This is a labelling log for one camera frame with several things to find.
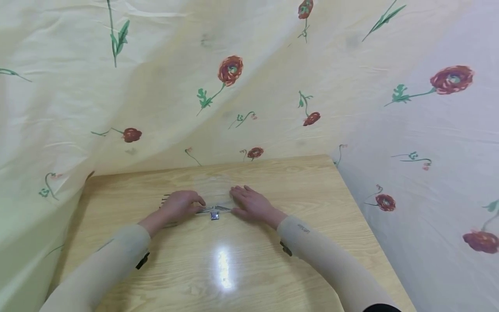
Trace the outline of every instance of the wooden table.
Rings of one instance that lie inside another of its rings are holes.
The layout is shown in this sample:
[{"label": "wooden table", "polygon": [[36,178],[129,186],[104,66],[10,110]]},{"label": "wooden table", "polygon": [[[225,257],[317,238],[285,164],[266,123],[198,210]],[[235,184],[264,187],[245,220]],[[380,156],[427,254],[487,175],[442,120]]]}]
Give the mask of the wooden table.
[{"label": "wooden table", "polygon": [[[355,256],[403,311],[414,311],[395,272],[327,156],[274,159],[95,177],[88,180],[54,284],[120,227],[158,209],[162,196],[248,184]],[[235,216],[195,216],[164,229],[149,261],[102,301],[103,312],[342,311],[334,290],[309,265],[285,254],[276,233]]]}]

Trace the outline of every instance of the arm sleeve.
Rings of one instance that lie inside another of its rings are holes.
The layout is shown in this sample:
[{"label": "arm sleeve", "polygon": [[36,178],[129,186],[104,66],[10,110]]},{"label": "arm sleeve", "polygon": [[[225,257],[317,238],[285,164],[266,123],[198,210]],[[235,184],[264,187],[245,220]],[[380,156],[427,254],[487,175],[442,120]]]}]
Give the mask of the arm sleeve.
[{"label": "arm sleeve", "polygon": [[145,256],[150,240],[140,225],[121,229],[54,290],[40,312],[93,312]]},{"label": "arm sleeve", "polygon": [[288,216],[277,233],[287,252],[310,264],[334,288],[345,312],[364,311],[375,304],[395,306],[353,256],[300,219]]}]

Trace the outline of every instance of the person's right hand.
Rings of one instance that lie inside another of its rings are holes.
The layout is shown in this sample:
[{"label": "person's right hand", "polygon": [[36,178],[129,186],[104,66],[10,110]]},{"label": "person's right hand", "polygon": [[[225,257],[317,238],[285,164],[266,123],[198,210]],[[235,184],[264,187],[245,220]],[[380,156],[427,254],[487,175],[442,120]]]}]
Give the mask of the person's right hand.
[{"label": "person's right hand", "polygon": [[249,186],[239,185],[231,187],[229,193],[240,208],[233,208],[231,212],[247,221],[261,221],[267,223],[274,230],[287,217],[287,214],[272,206],[264,195],[254,191]]}]

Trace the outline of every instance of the cream fabric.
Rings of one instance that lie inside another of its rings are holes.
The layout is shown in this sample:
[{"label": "cream fabric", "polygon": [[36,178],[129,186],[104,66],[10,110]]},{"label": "cream fabric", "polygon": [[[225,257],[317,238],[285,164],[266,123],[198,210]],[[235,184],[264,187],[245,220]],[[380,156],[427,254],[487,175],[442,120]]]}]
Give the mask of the cream fabric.
[{"label": "cream fabric", "polygon": [[332,153],[471,2],[398,0],[362,41],[391,0],[0,0],[0,310],[41,306],[92,171]]}]

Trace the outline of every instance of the transparent plastic sheet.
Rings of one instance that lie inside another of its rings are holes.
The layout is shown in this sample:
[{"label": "transparent plastic sheet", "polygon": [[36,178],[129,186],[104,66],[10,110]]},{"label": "transparent plastic sheet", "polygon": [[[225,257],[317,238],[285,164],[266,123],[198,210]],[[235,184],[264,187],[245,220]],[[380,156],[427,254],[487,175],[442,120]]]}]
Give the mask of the transparent plastic sheet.
[{"label": "transparent plastic sheet", "polygon": [[235,207],[235,203],[229,194],[231,186],[234,185],[226,175],[194,177],[194,189],[205,200],[206,207],[213,209],[205,210],[203,213],[215,210],[219,213],[228,212]]}]

